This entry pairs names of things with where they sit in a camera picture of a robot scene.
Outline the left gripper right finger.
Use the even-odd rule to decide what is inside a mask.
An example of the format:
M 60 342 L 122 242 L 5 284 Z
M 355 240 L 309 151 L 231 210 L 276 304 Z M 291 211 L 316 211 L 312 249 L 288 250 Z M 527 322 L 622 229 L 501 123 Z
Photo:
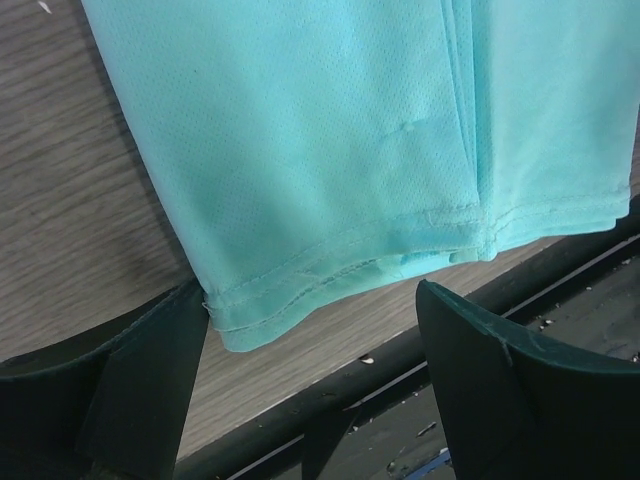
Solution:
M 460 479 L 635 479 L 639 367 L 423 281 L 416 311 Z

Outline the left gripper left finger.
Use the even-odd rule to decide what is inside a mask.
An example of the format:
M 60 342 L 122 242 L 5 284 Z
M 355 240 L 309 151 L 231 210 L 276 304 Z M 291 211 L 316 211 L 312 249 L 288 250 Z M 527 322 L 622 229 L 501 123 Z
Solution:
M 2 362 L 2 478 L 172 478 L 206 331 L 187 282 Z

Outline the teal t shirt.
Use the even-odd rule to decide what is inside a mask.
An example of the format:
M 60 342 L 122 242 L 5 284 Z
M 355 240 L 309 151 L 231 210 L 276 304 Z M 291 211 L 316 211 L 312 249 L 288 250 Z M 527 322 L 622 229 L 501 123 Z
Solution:
M 627 215 L 635 1 L 87 1 L 226 349 Z

